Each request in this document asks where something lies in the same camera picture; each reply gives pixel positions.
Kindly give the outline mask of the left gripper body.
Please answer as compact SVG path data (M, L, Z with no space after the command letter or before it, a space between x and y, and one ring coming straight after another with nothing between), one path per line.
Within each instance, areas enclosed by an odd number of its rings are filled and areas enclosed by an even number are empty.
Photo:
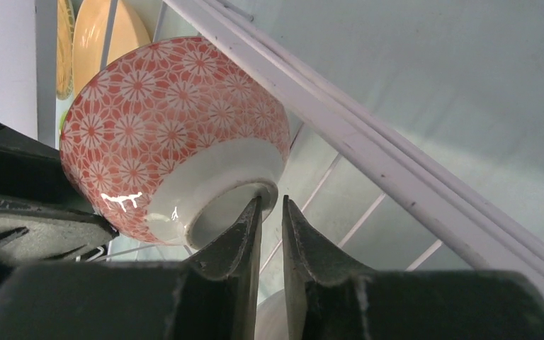
M64 175L60 153L0 123L0 195L92 212Z

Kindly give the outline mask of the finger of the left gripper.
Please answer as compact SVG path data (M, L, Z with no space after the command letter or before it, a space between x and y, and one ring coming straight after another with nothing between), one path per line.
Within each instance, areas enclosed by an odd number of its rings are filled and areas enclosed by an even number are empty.
M0 285L19 266L73 260L117 236L92 212L0 195Z

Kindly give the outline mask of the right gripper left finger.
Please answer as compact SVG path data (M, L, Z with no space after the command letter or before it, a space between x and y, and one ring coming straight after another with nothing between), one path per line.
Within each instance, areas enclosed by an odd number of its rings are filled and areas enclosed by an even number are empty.
M0 339L253 339L263 202L183 261L44 261L0 287Z

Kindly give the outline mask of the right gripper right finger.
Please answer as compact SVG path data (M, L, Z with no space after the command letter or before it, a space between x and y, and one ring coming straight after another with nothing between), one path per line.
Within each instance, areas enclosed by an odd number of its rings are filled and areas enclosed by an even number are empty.
M512 271L378 271L283 199L291 339L544 339L544 299Z

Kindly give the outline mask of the yellow woven plate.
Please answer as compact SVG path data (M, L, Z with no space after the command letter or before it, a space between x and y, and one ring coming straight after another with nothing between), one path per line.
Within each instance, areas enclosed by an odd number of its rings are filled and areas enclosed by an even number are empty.
M56 96L65 100L73 92L72 51L75 18L71 1L57 1Z

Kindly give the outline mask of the beige plate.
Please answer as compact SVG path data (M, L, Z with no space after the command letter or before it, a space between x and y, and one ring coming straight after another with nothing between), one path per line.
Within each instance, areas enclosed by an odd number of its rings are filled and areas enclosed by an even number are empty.
M79 8L72 51L75 96L101 70L110 4L106 0L86 0ZM134 8L126 1L119 1L107 63L110 64L128 52L149 43L151 43L149 33Z

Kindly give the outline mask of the red patterned bowl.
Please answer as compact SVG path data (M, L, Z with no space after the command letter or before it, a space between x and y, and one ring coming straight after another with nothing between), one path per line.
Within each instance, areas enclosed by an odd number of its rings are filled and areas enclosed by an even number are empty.
M253 198L271 214L291 138L280 101L205 38L181 37L100 71L59 143L67 178L119 233L200 249Z

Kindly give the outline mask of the white ribbed bowl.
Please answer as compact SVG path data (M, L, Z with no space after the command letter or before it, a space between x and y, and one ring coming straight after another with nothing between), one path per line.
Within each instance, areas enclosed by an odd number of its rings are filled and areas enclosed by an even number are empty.
M285 291L279 290L257 307L255 340L288 340L288 318Z

